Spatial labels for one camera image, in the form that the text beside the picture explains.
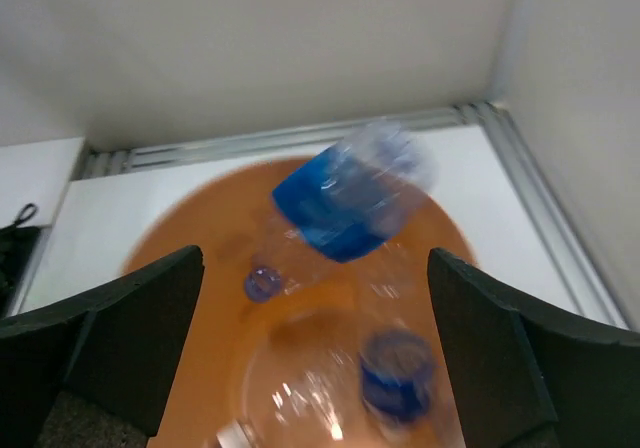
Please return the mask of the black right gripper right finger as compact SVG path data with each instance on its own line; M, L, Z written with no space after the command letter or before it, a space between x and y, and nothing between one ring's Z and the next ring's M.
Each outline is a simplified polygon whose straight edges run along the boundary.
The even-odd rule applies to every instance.
M638 333L537 299L441 248L427 276L467 446L638 446Z

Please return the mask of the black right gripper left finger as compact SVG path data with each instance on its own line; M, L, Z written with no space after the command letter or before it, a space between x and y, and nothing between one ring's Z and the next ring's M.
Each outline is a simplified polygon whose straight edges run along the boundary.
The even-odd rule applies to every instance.
M4 447L144 447L158 433L204 275L186 246L1 321Z

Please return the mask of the small blue label bottle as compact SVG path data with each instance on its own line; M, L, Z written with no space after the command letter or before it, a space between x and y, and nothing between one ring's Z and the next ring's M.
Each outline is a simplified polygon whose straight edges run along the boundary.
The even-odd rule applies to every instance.
M429 343L379 330L357 348L309 346L253 362L241 413L211 447L387 447L431 409Z

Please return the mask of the clear bottle blue label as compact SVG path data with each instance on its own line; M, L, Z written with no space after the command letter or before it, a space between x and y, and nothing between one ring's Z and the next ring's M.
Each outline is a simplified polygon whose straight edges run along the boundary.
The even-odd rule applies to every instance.
M245 294L264 303L375 251L425 204L434 178L429 150L404 123L354 129L271 191Z

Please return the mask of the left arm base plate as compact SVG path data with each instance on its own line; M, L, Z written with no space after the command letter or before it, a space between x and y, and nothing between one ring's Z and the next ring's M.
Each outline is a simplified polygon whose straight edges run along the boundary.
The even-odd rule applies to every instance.
M18 294L19 285L41 238L42 229L28 226L27 223L36 216L38 207L27 203L17 213L13 221L1 228L1 315L4 316L14 297Z

